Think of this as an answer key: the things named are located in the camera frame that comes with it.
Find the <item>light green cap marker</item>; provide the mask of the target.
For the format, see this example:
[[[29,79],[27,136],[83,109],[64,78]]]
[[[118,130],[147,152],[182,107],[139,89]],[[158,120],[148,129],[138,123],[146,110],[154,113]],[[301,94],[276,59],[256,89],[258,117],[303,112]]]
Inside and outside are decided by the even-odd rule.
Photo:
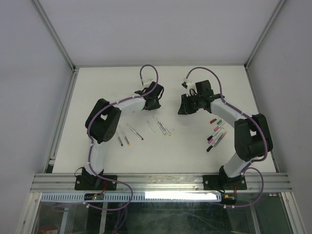
[[[151,130],[153,131],[153,133],[156,133],[155,129],[153,128],[153,126],[151,125],[151,123],[149,121],[147,121],[147,124],[149,125],[149,127],[151,128]]]

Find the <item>blue cap marker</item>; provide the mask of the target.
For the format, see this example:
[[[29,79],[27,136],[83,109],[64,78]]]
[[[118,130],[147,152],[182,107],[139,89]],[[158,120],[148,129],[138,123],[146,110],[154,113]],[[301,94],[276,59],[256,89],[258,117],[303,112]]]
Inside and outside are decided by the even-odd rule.
[[[122,140],[121,140],[121,138],[120,138],[120,136],[119,136],[119,133],[116,131],[116,136],[117,136],[117,139],[118,139],[118,142],[119,142],[119,144],[121,145],[121,146],[123,146],[123,142],[122,142]]]

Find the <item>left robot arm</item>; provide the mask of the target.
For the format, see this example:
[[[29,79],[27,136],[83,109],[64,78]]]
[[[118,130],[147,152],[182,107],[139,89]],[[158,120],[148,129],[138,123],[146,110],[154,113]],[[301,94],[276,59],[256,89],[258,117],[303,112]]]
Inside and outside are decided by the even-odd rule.
[[[149,87],[138,90],[131,97],[109,102],[99,99],[88,116],[85,127],[90,141],[88,158],[80,175],[76,176],[75,190],[114,191],[116,185],[112,181],[102,179],[104,173],[104,155],[107,143],[117,133],[119,119],[135,111],[151,111],[161,107],[164,87],[152,82]]]

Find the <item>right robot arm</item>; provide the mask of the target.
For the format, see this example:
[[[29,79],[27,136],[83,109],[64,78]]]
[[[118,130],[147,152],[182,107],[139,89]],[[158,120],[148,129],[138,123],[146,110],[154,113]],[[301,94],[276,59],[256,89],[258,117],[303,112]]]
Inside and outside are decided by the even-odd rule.
[[[214,114],[234,129],[235,153],[219,169],[218,184],[228,189],[255,161],[264,160],[273,149],[273,142],[266,117],[249,116],[227,102],[222,94],[215,94],[208,80],[192,84],[184,81],[186,94],[181,96],[179,115],[191,115],[203,109]]]

